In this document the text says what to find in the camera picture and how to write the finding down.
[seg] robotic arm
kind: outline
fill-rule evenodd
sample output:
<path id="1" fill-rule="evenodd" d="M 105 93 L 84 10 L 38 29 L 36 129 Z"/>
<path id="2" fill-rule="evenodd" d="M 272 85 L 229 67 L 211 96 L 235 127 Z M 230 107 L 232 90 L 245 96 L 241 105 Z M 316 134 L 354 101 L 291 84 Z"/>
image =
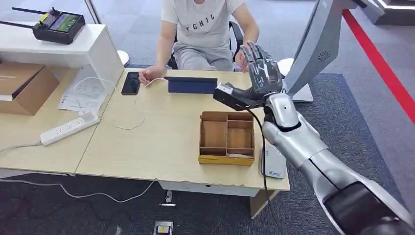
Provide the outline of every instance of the robotic arm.
<path id="1" fill-rule="evenodd" d="M 343 235 L 415 235 L 409 212 L 375 181 L 355 172 L 328 149 L 283 93 L 278 65 L 258 44 L 241 47 L 252 87 L 219 84 L 213 98 L 237 110 L 263 107 L 262 132 L 307 180 L 335 230 Z"/>

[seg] red floor stripe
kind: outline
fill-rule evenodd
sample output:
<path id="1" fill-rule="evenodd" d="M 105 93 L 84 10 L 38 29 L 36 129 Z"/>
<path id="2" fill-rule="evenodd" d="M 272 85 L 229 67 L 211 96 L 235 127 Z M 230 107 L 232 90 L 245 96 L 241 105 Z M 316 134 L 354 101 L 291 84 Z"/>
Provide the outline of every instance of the red floor stripe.
<path id="1" fill-rule="evenodd" d="M 396 77 L 395 73 L 383 59 L 382 55 L 378 52 L 372 41 L 367 34 L 360 27 L 357 20 L 351 14 L 349 10 L 343 10 L 343 17 L 349 25 L 351 31 L 359 42 L 360 46 L 369 57 L 373 66 L 383 79 L 389 90 L 395 96 L 396 100 L 402 106 L 403 110 L 408 114 L 409 118 L 415 123 L 415 102 L 411 95 Z"/>

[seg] blue tablet case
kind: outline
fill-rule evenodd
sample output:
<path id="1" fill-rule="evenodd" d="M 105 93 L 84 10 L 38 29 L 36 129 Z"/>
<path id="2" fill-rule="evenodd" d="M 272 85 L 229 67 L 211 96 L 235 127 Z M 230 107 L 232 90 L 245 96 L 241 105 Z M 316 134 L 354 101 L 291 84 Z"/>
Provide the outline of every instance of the blue tablet case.
<path id="1" fill-rule="evenodd" d="M 213 94 L 218 86 L 217 78 L 210 77 L 164 77 L 168 80 L 170 93 Z"/>

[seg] brown cardboard box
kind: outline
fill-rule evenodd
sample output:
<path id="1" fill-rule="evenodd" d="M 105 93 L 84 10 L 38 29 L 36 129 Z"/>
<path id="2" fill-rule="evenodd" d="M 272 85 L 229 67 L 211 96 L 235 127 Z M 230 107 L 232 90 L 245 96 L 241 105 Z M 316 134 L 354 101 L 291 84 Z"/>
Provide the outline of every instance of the brown cardboard box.
<path id="1" fill-rule="evenodd" d="M 0 113 L 34 116 L 58 85 L 44 65 L 1 63 Z"/>
<path id="2" fill-rule="evenodd" d="M 200 164 L 247 165 L 254 163 L 254 120 L 244 112 L 202 112 Z"/>

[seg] controller screen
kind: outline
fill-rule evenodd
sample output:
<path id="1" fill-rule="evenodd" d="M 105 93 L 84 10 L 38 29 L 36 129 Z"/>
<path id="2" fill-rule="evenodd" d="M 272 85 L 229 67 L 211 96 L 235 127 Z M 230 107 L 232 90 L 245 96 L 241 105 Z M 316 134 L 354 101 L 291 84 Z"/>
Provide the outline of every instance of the controller screen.
<path id="1" fill-rule="evenodd" d="M 57 20 L 55 20 L 50 29 L 61 32 L 69 32 L 78 18 L 79 16 L 77 15 L 63 13 Z"/>

